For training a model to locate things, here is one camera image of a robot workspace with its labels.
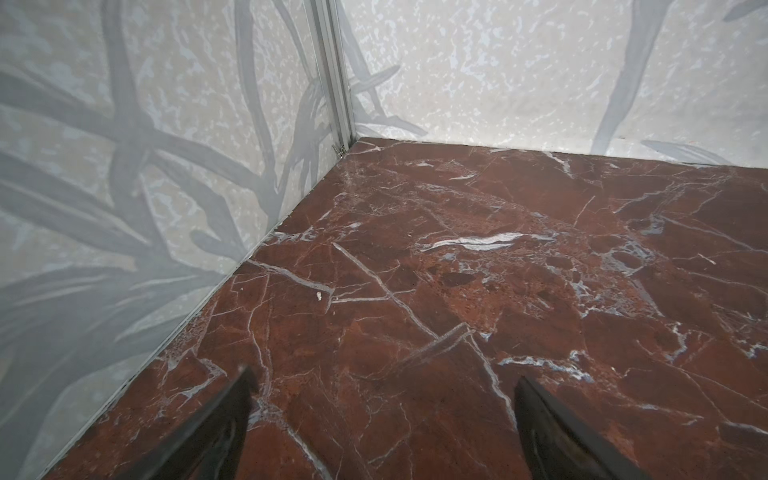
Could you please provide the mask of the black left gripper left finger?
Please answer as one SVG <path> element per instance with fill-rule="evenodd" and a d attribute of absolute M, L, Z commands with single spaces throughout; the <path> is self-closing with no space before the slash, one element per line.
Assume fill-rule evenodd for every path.
<path fill-rule="evenodd" d="M 243 452 L 255 374 L 242 367 L 236 379 L 143 455 L 118 479 L 233 479 Z"/>

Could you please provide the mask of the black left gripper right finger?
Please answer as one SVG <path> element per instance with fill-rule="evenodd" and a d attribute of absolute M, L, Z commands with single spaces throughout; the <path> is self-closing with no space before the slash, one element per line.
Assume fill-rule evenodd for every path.
<path fill-rule="evenodd" d="M 650 477 L 533 379 L 518 379 L 514 413 L 534 479 Z"/>

